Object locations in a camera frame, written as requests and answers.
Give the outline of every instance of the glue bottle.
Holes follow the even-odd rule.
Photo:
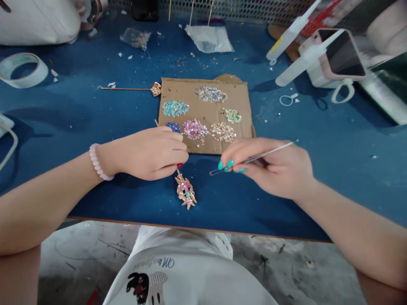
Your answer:
[[[315,10],[317,5],[321,0],[316,0],[304,15],[297,17],[292,25],[281,35],[280,39],[273,45],[273,47],[268,51],[266,57],[270,60],[270,65],[273,66],[277,62],[277,58],[287,49],[287,47],[294,41],[300,31],[308,23],[308,18],[311,13]]]
[[[293,62],[282,74],[276,78],[276,84],[280,87],[288,85],[289,82],[294,80],[302,72],[308,69],[312,63],[318,60],[323,54],[326,53],[326,47],[329,46],[340,34],[344,32],[344,29],[338,30],[325,40],[321,44],[313,44],[310,46],[299,59]]]

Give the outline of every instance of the blue table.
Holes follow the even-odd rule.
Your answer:
[[[394,127],[359,92],[346,104],[330,103],[332,92],[312,87],[305,73],[294,83],[277,87],[274,80],[289,63],[282,55],[270,71],[265,54],[274,41],[266,27],[228,23],[234,53],[197,53],[192,57],[196,47],[178,27],[186,22],[172,18],[168,23],[162,18],[158,23],[140,23],[120,14],[112,18],[111,14],[98,24],[98,33],[90,41],[81,33],[74,44],[0,48],[0,59],[28,51],[48,65],[52,60],[59,73],[59,82],[54,83],[49,74],[30,89],[0,83],[0,112],[16,122],[14,131],[20,139],[17,151],[0,173],[0,192],[4,194],[82,154],[92,143],[155,126],[159,97],[152,97],[149,91],[104,91],[98,86],[116,82],[118,87],[146,88],[161,77],[213,79],[228,73],[248,82],[258,136],[299,139],[299,145],[311,155],[318,179],[407,226],[404,128]],[[119,40],[128,26],[153,33],[148,43],[151,59]],[[233,62],[234,57],[242,56]],[[294,92],[299,93],[299,103],[290,107],[279,103],[281,95]],[[11,142],[10,135],[0,139],[0,158]],[[268,195],[243,175],[210,177],[208,172],[218,162],[218,156],[191,155],[182,167],[198,200],[189,211],[181,207],[173,177],[147,182],[121,174],[87,194],[70,216],[329,240],[291,200]]]

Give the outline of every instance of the bracelet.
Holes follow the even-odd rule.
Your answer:
[[[92,160],[93,165],[95,166],[95,170],[98,172],[99,176],[105,181],[111,181],[113,180],[114,175],[108,176],[103,172],[102,168],[100,167],[98,158],[96,156],[96,147],[98,147],[99,145],[100,144],[95,143],[90,146],[89,148],[90,159]]]

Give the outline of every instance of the concrete floor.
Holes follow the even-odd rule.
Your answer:
[[[86,304],[94,291],[104,299],[137,233],[136,225],[94,221],[54,232],[42,244],[38,304]],[[280,305],[366,304],[355,271],[333,244],[246,235],[231,242],[234,260]]]

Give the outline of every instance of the hand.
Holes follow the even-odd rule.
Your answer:
[[[312,164],[306,150],[291,144],[264,157],[265,166],[240,164],[245,159],[278,148],[288,141],[273,139],[235,139],[222,154],[223,166],[253,179],[266,192],[298,200],[311,195],[319,182],[314,178]]]
[[[169,127],[139,131],[99,146],[96,150],[106,175],[125,172],[144,180],[173,174],[178,163],[188,160],[182,135]]]

